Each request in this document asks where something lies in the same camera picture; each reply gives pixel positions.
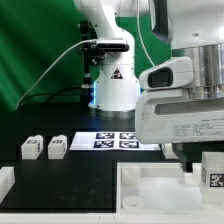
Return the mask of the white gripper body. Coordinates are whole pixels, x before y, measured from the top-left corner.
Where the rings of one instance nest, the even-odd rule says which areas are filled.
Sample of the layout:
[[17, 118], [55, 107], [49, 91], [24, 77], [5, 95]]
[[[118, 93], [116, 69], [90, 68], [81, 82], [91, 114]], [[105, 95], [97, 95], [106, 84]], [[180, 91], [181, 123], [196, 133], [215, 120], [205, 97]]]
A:
[[142, 144], [224, 140], [224, 98], [190, 100], [186, 89], [144, 91], [135, 109]]

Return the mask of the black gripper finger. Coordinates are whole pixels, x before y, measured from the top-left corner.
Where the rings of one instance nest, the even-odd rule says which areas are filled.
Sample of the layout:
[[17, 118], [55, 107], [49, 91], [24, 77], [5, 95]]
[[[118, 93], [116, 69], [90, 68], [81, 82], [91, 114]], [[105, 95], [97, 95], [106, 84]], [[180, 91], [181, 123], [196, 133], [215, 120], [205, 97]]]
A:
[[192, 162], [188, 160], [186, 153], [184, 152], [184, 147], [182, 143], [172, 145], [173, 152], [177, 156], [180, 162], [181, 168], [185, 173], [192, 173], [193, 166]]

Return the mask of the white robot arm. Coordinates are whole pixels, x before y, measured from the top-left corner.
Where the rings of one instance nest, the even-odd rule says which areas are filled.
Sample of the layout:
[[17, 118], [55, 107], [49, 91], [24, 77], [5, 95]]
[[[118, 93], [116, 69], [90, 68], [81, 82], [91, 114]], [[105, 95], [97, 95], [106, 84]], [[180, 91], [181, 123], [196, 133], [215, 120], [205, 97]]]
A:
[[[143, 144], [224, 140], [224, 0], [73, 1], [97, 35], [94, 112], [134, 116]], [[172, 56], [136, 75], [134, 37], [116, 20], [142, 15]]]

